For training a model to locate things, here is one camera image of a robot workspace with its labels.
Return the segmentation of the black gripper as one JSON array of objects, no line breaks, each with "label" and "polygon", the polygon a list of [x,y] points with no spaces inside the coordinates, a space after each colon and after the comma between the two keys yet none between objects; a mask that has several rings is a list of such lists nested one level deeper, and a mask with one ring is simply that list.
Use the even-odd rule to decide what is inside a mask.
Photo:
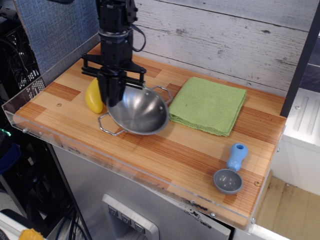
[{"label": "black gripper", "polygon": [[114,107],[123,99],[125,85],[142,89],[145,68],[135,64],[133,37],[102,37],[100,54],[83,54],[82,73],[97,77],[101,100]]}]

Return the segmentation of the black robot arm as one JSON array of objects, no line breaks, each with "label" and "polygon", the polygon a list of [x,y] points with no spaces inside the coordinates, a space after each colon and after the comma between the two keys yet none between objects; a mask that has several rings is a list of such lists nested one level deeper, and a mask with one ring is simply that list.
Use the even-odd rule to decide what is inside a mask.
[{"label": "black robot arm", "polygon": [[100,54],[83,54],[83,74],[96,77],[101,100],[114,107],[127,86],[144,87],[145,68],[132,61],[138,8],[133,0],[98,0]]}]

